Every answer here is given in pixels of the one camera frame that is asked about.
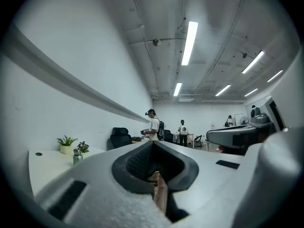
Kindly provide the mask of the green plant in cream pot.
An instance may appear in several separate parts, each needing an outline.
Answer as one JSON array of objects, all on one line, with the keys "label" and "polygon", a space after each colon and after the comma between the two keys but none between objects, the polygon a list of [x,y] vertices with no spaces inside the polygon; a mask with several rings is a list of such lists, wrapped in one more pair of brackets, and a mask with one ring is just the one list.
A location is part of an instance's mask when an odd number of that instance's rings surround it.
[{"label": "green plant in cream pot", "polygon": [[77,140],[77,138],[67,137],[66,135],[64,135],[63,138],[57,138],[57,143],[60,145],[60,153],[69,154],[71,151],[71,145]]}]

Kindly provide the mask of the purple pansy flower plant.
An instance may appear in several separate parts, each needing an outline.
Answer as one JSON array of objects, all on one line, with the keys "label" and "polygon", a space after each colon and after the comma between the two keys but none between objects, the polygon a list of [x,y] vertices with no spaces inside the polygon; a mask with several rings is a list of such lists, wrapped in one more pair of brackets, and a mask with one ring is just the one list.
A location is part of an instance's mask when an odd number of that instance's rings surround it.
[{"label": "purple pansy flower plant", "polygon": [[80,150],[81,153],[89,152],[89,145],[82,141],[78,144],[77,148]]}]

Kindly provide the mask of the grey wall ledge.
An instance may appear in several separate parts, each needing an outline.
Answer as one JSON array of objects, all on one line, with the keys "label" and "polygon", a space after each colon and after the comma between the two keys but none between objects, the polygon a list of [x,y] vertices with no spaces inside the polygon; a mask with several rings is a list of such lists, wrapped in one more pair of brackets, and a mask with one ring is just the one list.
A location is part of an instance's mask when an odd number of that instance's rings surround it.
[{"label": "grey wall ledge", "polygon": [[14,24],[4,33],[0,49],[27,73],[74,99],[122,117],[142,123],[149,122],[64,70],[36,47]]}]

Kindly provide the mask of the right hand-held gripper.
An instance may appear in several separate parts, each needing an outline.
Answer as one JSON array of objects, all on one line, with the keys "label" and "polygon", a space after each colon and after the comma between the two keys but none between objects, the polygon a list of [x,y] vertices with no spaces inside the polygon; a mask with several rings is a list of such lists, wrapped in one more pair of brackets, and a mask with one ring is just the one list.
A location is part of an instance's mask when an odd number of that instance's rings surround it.
[{"label": "right hand-held gripper", "polygon": [[250,122],[253,124],[210,130],[206,133],[206,139],[213,144],[241,149],[262,143],[271,134],[285,128],[283,117],[271,97],[260,106],[252,105]]}]

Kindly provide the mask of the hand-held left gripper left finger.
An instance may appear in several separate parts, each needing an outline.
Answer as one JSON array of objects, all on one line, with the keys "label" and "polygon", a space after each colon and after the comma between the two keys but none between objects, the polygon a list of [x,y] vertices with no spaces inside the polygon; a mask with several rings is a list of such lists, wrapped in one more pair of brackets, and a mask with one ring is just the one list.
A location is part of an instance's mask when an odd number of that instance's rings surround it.
[{"label": "hand-held left gripper left finger", "polygon": [[167,228],[171,221],[150,194],[125,190],[112,175],[112,164],[140,144],[130,144],[85,158],[40,190],[35,201],[48,211],[75,181],[85,185],[63,222],[75,228]]}]

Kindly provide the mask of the ceiling light tubes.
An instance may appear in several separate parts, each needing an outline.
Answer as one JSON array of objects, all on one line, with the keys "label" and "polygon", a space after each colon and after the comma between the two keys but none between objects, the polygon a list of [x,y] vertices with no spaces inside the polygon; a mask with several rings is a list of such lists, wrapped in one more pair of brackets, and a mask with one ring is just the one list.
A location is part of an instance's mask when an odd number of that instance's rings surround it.
[{"label": "ceiling light tubes", "polygon": [[[187,66],[189,64],[189,60],[190,60],[190,56],[192,54],[194,43],[196,42],[197,30],[198,30],[198,23],[194,22],[194,21],[190,21],[188,23],[188,32],[187,32],[186,41],[185,41],[184,53],[183,53],[183,57],[182,57],[182,61],[181,61],[182,66]],[[224,45],[220,45],[220,46],[221,46],[221,49],[222,49],[222,47],[224,47],[224,49],[227,48],[227,46],[224,46]],[[256,57],[253,58],[253,60],[250,62],[250,64],[242,71],[242,74],[245,74],[246,72],[248,72],[261,59],[261,57],[264,54],[265,54],[264,51],[262,51],[262,50],[259,51],[259,53],[256,55]],[[174,90],[174,94],[173,94],[174,97],[179,95],[181,86],[182,86],[182,82],[177,82],[175,90]],[[227,84],[223,89],[221,89],[215,95],[215,97],[221,95],[229,87],[231,87],[231,85]]]}]

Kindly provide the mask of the black mesh office chair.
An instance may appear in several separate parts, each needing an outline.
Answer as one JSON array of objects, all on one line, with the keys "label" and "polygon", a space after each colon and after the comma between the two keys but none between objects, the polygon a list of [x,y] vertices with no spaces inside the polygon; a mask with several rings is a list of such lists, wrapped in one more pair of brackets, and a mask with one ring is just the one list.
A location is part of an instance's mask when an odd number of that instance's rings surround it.
[{"label": "black mesh office chair", "polygon": [[115,149],[132,144],[132,138],[126,128],[114,127],[110,140]]}]

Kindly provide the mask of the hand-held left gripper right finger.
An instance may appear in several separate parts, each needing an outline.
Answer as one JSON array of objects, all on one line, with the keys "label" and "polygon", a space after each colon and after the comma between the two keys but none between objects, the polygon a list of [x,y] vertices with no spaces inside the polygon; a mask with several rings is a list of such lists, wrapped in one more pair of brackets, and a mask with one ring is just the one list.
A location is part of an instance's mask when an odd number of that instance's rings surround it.
[{"label": "hand-held left gripper right finger", "polygon": [[217,161],[241,164],[244,157],[163,144],[194,160],[199,172],[188,189],[173,193],[177,207],[187,212],[186,218],[173,223],[166,216],[157,216],[153,228],[231,228],[236,209],[232,182],[237,170],[218,165]]}]

